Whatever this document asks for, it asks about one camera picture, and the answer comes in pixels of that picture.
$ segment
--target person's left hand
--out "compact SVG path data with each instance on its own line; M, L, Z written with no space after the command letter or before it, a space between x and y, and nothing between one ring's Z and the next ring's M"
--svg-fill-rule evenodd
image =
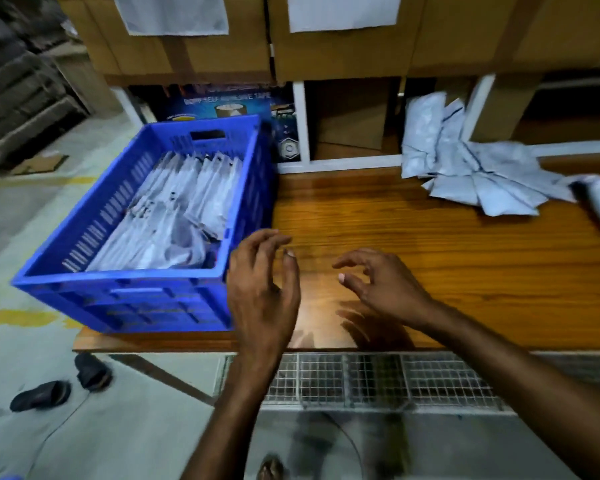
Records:
M293 252L282 256L282 289L273 283L276 250L291 236L261 229L232 252L227 275L227 301L238 339L238 355L253 371L278 367L296 327L300 307L300 272Z

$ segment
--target forearm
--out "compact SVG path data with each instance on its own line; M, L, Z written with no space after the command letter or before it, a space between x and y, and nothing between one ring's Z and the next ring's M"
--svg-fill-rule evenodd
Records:
M600 478L600 391L446 305L423 330L458 354L577 474Z
M248 364L238 355L211 419L181 480L242 478L251 434L275 365Z

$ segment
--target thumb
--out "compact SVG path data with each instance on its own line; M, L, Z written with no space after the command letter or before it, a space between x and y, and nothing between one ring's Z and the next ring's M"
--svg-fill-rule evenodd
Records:
M360 299L367 294L368 284L353 274L340 273L338 275L338 281L342 286L349 288L353 293L357 294Z
M282 256L282 298L285 306L300 306L300 268L296 255L285 249Z

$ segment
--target wooden tabletop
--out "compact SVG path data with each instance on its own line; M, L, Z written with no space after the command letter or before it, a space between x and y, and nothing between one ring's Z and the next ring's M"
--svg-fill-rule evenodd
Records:
M546 159L565 174L600 173L600 156ZM549 201L540 217L486 217L428 197L399 169L281 176L274 226L294 236L302 304L293 350L439 347L374 320L337 281L335 257L360 246L398 254L433 297L529 349L600 349L600 225L584 205ZM234 351L232 332L103 335L73 349Z

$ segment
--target stack of white packages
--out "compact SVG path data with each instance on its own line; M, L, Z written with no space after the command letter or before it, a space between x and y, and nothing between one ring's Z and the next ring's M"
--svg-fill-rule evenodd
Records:
M528 147L513 141L463 142L464 103L445 106L446 93L412 99L402 140L402 177L433 177L424 183L432 197L481 206L488 216L537 216L550 198L575 202L569 185L587 186L600 216L600 176L565 178L543 170Z
M242 161L168 152L136 192L87 271L199 267L221 239Z

